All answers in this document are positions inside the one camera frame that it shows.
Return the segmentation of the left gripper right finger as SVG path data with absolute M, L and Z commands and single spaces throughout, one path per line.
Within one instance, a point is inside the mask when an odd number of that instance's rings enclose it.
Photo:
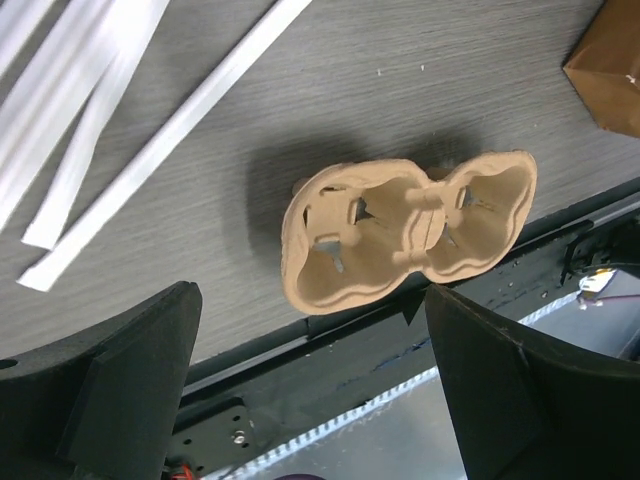
M 431 285 L 425 312 L 470 479 L 636 479 L 639 366 Z

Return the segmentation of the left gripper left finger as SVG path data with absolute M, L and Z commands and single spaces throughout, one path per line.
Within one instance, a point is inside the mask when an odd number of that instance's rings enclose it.
M 2 359 L 2 478 L 160 478 L 201 311 L 199 287 L 180 281 Z

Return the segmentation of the brown cardboard cup carrier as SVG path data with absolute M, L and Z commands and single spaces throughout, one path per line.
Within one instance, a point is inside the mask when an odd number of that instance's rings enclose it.
M 281 229 L 289 303 L 325 315 L 373 303 L 420 273 L 483 274 L 514 246 L 533 204 L 534 157 L 488 152 L 453 169 L 408 159 L 331 165 L 299 181 Z

